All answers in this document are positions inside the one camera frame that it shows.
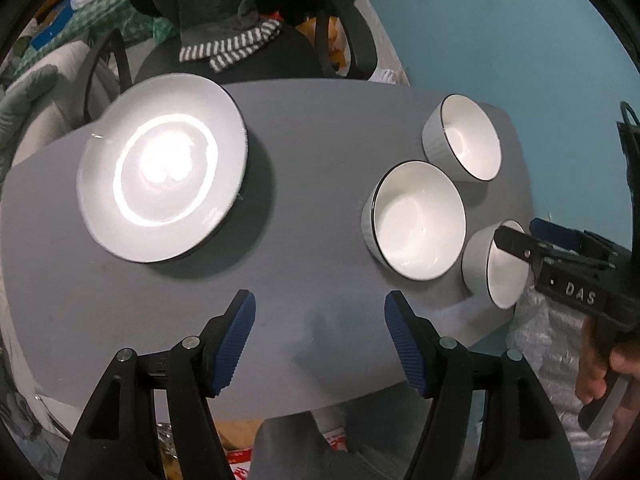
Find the right human hand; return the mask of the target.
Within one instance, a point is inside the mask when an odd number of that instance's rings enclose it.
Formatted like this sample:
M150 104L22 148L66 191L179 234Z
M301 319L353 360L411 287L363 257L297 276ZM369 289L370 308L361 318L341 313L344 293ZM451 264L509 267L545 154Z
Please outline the right human hand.
M596 320L586 318L582 324L582 354L576 379L576 396L585 404L601 399L606 390L607 372L631 376L632 382L614 413L610 433L610 439L618 434L625 437L639 415L639 341L634 339L622 342L605 358L594 340L595 329Z

